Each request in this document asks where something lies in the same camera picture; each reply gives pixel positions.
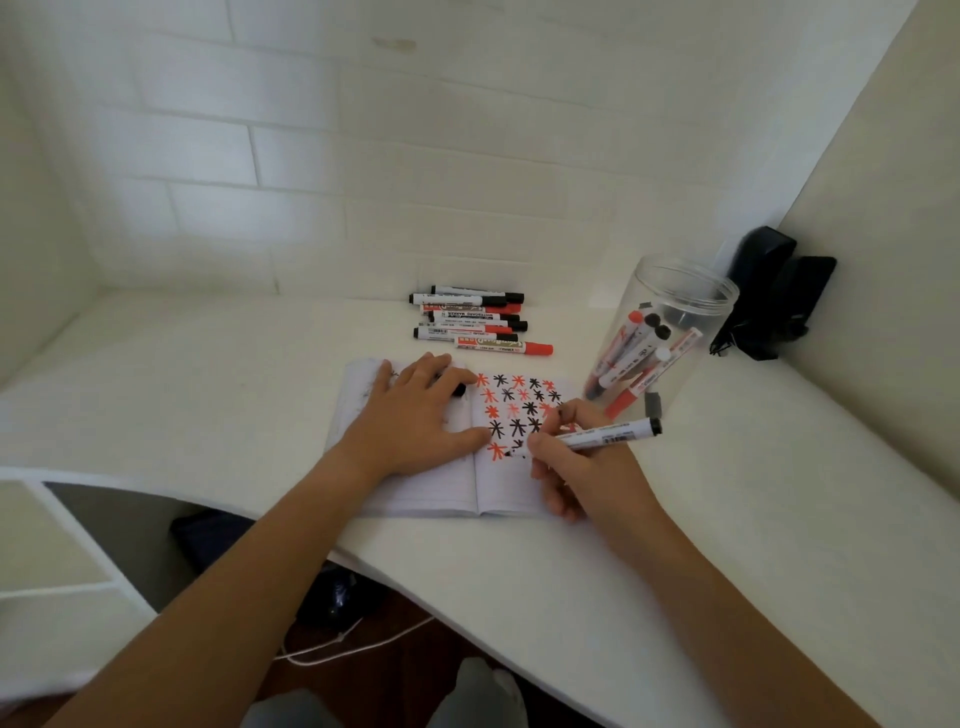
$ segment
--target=red whiteboard marker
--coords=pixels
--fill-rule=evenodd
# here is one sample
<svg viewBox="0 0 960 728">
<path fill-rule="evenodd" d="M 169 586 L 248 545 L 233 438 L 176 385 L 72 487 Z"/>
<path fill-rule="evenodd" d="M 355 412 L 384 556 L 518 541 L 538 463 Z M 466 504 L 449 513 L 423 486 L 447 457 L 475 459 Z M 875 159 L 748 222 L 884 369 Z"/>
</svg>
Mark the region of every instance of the red whiteboard marker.
<svg viewBox="0 0 960 728">
<path fill-rule="evenodd" d="M 457 337 L 457 349 L 476 349 L 479 352 L 525 353 L 528 356 L 549 356 L 553 344 L 535 344 L 532 341 L 489 341 L 475 336 Z"/>
</svg>

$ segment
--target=left hand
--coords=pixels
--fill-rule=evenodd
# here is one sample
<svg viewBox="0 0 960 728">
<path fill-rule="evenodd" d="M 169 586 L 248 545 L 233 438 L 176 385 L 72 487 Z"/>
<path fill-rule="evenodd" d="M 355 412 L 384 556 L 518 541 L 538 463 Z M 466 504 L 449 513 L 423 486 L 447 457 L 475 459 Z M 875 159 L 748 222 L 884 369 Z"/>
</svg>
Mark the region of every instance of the left hand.
<svg viewBox="0 0 960 728">
<path fill-rule="evenodd" d="M 428 471 L 485 446 L 491 436 L 486 427 L 444 430 L 444 411 L 453 390 L 477 380 L 473 372 L 449 364 L 450 354 L 428 352 L 391 386 L 392 366 L 384 361 L 367 406 L 347 428 L 337 449 L 379 482 L 394 473 Z M 434 381 L 440 372 L 443 375 Z"/>
</svg>

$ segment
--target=red marker cap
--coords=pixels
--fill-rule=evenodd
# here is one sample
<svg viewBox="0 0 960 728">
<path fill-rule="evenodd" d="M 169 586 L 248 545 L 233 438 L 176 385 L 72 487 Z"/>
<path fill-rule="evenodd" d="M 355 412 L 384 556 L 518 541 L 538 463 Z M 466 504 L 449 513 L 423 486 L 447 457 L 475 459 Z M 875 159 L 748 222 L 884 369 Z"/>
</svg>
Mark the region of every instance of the red marker cap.
<svg viewBox="0 0 960 728">
<path fill-rule="evenodd" d="M 532 341 L 526 342 L 527 346 L 523 353 L 533 356 L 549 356 L 553 353 L 553 344 L 535 344 Z"/>
</svg>

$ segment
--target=desk surface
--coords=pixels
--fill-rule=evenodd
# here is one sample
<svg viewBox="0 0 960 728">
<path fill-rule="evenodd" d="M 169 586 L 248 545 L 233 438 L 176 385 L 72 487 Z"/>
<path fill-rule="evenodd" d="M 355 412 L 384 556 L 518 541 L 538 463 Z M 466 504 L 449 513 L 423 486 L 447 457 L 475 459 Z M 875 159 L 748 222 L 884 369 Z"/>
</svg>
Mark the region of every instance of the desk surface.
<svg viewBox="0 0 960 728">
<path fill-rule="evenodd" d="M 538 370 L 581 376 L 609 315 L 530 307 L 531 338 L 557 347 Z M 0 478 L 260 515 L 319 456 L 344 364 L 422 353 L 417 318 L 386 302 L 111 294 L 0 392 Z M 957 503 L 779 362 L 705 361 L 668 422 L 638 457 L 737 587 L 884 725 L 960 715 Z M 726 724 L 588 524 L 363 519 L 336 555 L 602 722 Z"/>
</svg>

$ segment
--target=white cabinet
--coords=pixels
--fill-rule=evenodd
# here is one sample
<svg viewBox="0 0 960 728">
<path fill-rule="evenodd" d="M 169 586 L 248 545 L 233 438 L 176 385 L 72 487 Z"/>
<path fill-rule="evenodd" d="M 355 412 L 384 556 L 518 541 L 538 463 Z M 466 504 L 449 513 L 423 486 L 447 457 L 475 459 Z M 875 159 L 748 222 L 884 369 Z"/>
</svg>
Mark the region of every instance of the white cabinet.
<svg viewBox="0 0 960 728">
<path fill-rule="evenodd" d="M 154 615 L 43 483 L 0 481 L 0 702 L 75 690 Z"/>
</svg>

